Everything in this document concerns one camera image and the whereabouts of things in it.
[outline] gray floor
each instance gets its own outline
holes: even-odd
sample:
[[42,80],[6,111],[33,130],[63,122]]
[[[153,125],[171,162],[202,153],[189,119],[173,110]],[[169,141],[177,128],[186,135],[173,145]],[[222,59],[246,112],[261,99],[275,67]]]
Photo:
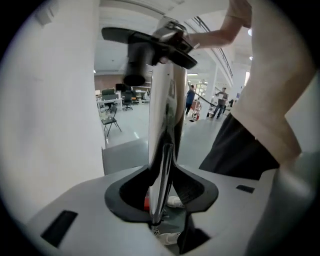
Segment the gray floor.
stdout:
[[[122,131],[114,125],[111,127],[109,136],[105,140],[107,149],[148,138],[149,104],[133,105],[132,108],[132,110],[129,109],[127,111],[118,109],[114,118],[117,120]],[[107,115],[105,112],[102,112],[101,119],[107,118]]]
[[[198,168],[205,159],[221,128],[225,116],[219,120],[198,120],[183,127],[178,164]],[[132,140],[103,150],[105,174],[148,164],[148,139]]]

